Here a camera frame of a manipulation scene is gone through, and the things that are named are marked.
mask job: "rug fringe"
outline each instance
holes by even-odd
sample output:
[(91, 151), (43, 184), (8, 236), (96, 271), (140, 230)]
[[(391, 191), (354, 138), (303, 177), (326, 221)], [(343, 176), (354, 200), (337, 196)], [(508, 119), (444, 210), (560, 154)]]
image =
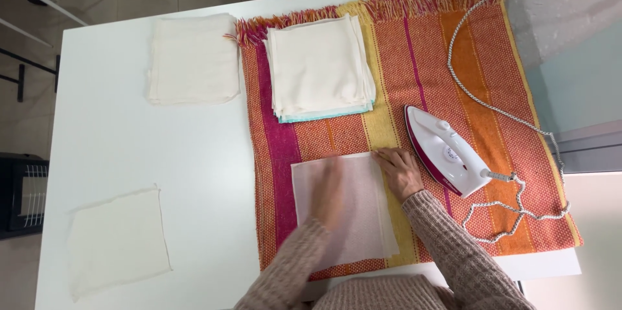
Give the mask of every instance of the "rug fringe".
[[(240, 19), (236, 23), (237, 43), (242, 47), (262, 44), (262, 40), (266, 39), (268, 28), (281, 29), (300, 23), (343, 17), (345, 14), (358, 16), (361, 24), (365, 25), (440, 12), (466, 11), (478, 1), (480, 0), (357, 0), (339, 6), (291, 12), (268, 19), (260, 16), (248, 20)], [(501, 2), (503, 0), (489, 0), (486, 5)]]

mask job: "white table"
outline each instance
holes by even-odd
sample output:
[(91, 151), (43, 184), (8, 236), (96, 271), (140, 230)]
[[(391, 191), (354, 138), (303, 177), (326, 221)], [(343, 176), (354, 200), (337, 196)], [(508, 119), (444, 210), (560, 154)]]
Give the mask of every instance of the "white table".
[[(160, 17), (253, 17), (347, 1), (257, 0)], [(259, 274), (246, 93), (217, 106), (148, 104), (145, 73), (154, 19), (65, 31), (36, 310), (225, 309)], [(153, 183), (162, 189), (173, 272), (74, 304), (67, 212)], [(516, 280), (580, 273), (573, 249), (498, 261)], [(369, 274), (388, 273), (425, 273), (443, 283), (433, 263)], [(308, 294), (343, 279), (313, 282)]]

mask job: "sweater sleeve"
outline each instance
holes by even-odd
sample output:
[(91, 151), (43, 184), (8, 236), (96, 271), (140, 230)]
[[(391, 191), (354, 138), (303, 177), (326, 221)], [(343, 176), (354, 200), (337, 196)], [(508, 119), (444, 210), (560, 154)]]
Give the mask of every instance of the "sweater sleeve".
[(316, 219), (298, 226), (234, 309), (290, 309), (297, 306), (311, 271), (326, 251), (329, 235)]
[(454, 291), (460, 309), (535, 310), (494, 259), (430, 192), (422, 190), (410, 196), (402, 210)]

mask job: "striped woven rug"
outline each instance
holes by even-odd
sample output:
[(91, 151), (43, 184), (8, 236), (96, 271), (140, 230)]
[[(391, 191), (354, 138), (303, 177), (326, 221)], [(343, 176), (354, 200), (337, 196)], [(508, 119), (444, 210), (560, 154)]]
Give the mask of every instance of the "striped woven rug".
[[(361, 0), (340, 6), (293, 12), (272, 18), (254, 17), (237, 23), (248, 114), (255, 159), (255, 200), (260, 268), (274, 258), (296, 227), (290, 165), (378, 147), (413, 149), (406, 134), (404, 105), (414, 105), (447, 120), (494, 172), (518, 173), (526, 180), (525, 207), (534, 213), (558, 214), (565, 206), (556, 163), (543, 137), (475, 103), (450, 76), (447, 46), (458, 21), (479, 0)], [(369, 67), (377, 87), (374, 110), (291, 124), (272, 114), (272, 92), (266, 50), (261, 40), (269, 27), (283, 28), (349, 13), (362, 24)], [(462, 83), (479, 99), (538, 126), (531, 92), (516, 50), (503, 0), (479, 7), (462, 26), (454, 45), (453, 63)], [(497, 180), (462, 199), (422, 171), (424, 185), (462, 222), (475, 202), (502, 201), (517, 207), (514, 183)], [(333, 266), (311, 280), (431, 261), (412, 231), (399, 203), (386, 188), (393, 230), (400, 254)], [(467, 227), (484, 238), (509, 230), (516, 214), (499, 207), (476, 210)], [(482, 244), (490, 255), (558, 250), (583, 243), (571, 217), (536, 221), (525, 218), (517, 232), (495, 244)]]

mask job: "person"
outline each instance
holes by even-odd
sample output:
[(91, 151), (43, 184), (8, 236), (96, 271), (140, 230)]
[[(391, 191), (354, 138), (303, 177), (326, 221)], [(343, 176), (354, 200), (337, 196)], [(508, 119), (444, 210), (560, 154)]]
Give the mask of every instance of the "person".
[[(380, 148), (372, 156), (449, 289), (433, 286), (424, 275), (354, 278), (328, 290), (315, 301), (314, 310), (535, 309), (484, 248), (424, 189), (413, 155), (399, 148)], [(340, 222), (342, 171), (341, 160), (334, 157), (315, 183), (310, 218), (287, 237), (235, 309), (305, 306), (299, 302), (300, 294)]]

